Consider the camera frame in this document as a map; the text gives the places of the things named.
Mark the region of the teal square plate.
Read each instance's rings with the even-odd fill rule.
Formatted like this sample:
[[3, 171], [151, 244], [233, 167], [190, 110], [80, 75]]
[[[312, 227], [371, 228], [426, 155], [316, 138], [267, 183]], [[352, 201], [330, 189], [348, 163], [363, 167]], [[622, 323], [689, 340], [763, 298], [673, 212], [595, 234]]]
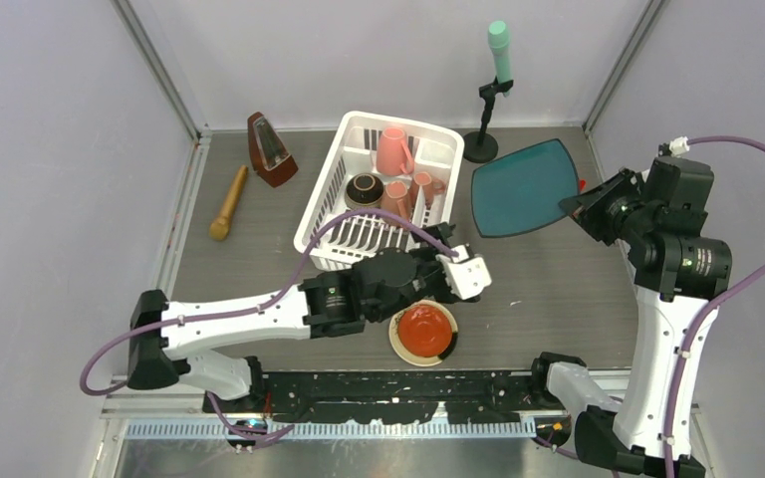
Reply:
[[483, 238], [527, 234], [564, 218], [560, 202], [580, 191], [567, 148], [549, 139], [477, 167], [471, 180], [472, 216]]

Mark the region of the small pink cup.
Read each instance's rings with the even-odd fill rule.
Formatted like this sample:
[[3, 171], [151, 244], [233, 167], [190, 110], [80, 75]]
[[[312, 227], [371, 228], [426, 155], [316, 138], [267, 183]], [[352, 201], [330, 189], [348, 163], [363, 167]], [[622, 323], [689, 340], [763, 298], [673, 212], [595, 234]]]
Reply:
[[443, 193], [445, 190], [446, 183], [444, 181], [434, 177], [429, 172], [421, 171], [416, 172], [412, 176], [409, 195], [413, 205], [419, 203], [419, 196], [421, 196], [421, 202], [424, 206], [431, 207], [435, 196]]

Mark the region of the white plastic dish rack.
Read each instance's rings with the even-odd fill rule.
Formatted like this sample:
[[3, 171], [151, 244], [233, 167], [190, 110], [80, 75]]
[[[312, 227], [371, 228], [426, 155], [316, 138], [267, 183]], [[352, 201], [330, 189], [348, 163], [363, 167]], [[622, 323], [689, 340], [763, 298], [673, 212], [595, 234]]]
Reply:
[[[463, 136], [446, 127], [414, 119], [372, 113], [346, 113], [337, 129], [300, 225], [295, 249], [308, 252], [322, 271], [345, 269], [380, 249], [411, 249], [415, 242], [402, 227], [360, 208], [383, 204], [394, 182], [412, 197], [392, 212], [407, 212], [412, 223], [426, 227], [451, 218], [464, 151]], [[337, 216], [352, 212], [325, 232]]]

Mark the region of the black patterned ceramic bowl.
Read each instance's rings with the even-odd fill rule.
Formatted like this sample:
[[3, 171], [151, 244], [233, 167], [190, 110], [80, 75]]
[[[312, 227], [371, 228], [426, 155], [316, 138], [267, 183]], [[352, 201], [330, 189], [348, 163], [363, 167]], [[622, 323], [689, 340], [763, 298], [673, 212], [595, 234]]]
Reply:
[[347, 183], [345, 201], [350, 209], [378, 208], [383, 197], [384, 184], [374, 174], [357, 174]]

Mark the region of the large pink mug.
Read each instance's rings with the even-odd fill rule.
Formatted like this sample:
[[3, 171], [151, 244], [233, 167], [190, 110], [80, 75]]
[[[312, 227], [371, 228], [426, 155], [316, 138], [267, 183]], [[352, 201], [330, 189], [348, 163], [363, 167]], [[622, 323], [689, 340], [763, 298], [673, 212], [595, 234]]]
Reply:
[[414, 157], [408, 145], [406, 132], [398, 127], [387, 127], [378, 140], [376, 168], [380, 174], [399, 176], [414, 173]]

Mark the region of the white round plate with lettering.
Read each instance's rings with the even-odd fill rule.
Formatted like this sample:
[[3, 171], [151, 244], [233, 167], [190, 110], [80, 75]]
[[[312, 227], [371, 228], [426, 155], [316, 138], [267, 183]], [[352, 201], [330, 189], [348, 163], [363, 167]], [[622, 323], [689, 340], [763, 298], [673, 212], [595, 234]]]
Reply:
[[412, 208], [411, 222], [415, 226], [423, 228], [428, 224], [429, 215], [430, 207], [426, 205], [423, 190], [418, 189]]

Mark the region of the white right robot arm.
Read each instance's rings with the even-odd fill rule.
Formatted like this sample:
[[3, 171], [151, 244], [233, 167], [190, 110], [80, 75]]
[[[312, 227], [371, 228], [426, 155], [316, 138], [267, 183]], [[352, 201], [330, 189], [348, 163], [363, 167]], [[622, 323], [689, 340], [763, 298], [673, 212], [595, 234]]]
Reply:
[[564, 406], [585, 464], [650, 477], [706, 473], [691, 452], [690, 410], [702, 342], [732, 269], [728, 245], [701, 233], [713, 181], [707, 164], [661, 156], [559, 204], [593, 239], [625, 242], [635, 270], [637, 342], [623, 398], [606, 393], [580, 358], [543, 353], [533, 363], [530, 398]]

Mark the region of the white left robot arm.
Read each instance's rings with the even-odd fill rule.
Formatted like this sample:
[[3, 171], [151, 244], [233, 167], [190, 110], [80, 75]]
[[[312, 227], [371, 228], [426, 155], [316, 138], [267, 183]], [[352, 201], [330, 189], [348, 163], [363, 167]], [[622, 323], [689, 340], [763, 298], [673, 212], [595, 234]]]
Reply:
[[350, 268], [323, 272], [286, 292], [207, 303], [142, 293], [130, 320], [127, 387], [157, 390], [183, 383], [257, 410], [266, 396], [254, 357], [229, 358], [222, 347], [268, 340], [311, 340], [361, 333], [423, 299], [476, 302], [492, 282], [484, 258], [467, 245], [449, 257], [423, 240], [389, 247]]

